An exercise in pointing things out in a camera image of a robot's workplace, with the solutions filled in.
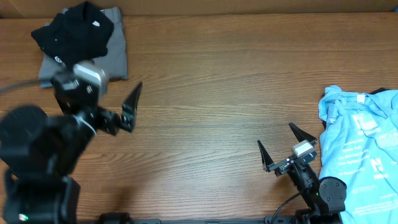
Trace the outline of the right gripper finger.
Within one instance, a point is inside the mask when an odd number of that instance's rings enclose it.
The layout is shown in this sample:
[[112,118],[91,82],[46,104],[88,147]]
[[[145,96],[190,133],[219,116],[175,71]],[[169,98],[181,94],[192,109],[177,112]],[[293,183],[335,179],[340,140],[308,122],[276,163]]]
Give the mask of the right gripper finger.
[[262,142],[260,140],[257,140],[257,145],[259,146],[259,150],[261,153],[263,170],[265,170],[266,172],[273,171],[273,167],[275,164],[274,164],[274,161],[272,160],[271,156],[269,155],[269,153],[267,152],[267,150],[265,149],[264,145],[262,144]]
[[289,127],[292,130],[292,132],[295,135],[295,137],[298,140],[298,142],[302,142],[304,140],[307,140],[313,146],[316,145],[316,143],[317,143],[317,138],[316,137],[314,137],[311,134],[303,131],[298,126],[296,126],[294,123],[289,123]]

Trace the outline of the black t-shirt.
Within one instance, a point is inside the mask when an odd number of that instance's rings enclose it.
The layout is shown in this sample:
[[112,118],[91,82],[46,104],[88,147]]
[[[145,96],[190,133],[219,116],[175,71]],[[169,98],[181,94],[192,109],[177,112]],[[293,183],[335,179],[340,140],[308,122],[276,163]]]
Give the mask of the black t-shirt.
[[58,13],[49,25],[33,30],[31,36],[46,55],[72,67],[105,56],[113,30],[113,22],[85,1]]

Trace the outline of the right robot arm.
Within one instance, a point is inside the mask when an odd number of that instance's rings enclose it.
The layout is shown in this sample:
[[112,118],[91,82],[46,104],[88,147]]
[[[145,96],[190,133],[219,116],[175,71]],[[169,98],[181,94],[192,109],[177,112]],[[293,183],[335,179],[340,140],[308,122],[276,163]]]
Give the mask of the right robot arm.
[[[273,172],[277,177],[288,174],[298,193],[288,198],[278,207],[266,223],[341,223],[340,213],[345,211],[347,185],[337,177],[319,178],[310,166],[317,153],[317,138],[301,130],[294,123],[289,127],[298,140],[292,147],[292,155],[275,163],[261,141],[262,167],[266,172]],[[307,208],[297,210],[294,215],[281,216],[280,211],[293,199],[302,197]]]

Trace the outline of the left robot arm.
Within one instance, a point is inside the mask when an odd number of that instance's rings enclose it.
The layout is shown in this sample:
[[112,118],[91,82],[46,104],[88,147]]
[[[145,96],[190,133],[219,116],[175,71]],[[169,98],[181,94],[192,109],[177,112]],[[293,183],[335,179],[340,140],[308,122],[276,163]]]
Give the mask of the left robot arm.
[[80,185],[70,176],[89,142],[102,130],[113,136],[131,132],[142,91],[138,83],[122,105],[122,114],[98,104],[106,83],[77,75],[51,78],[60,116],[23,105],[1,119],[1,160],[6,223],[76,223]]

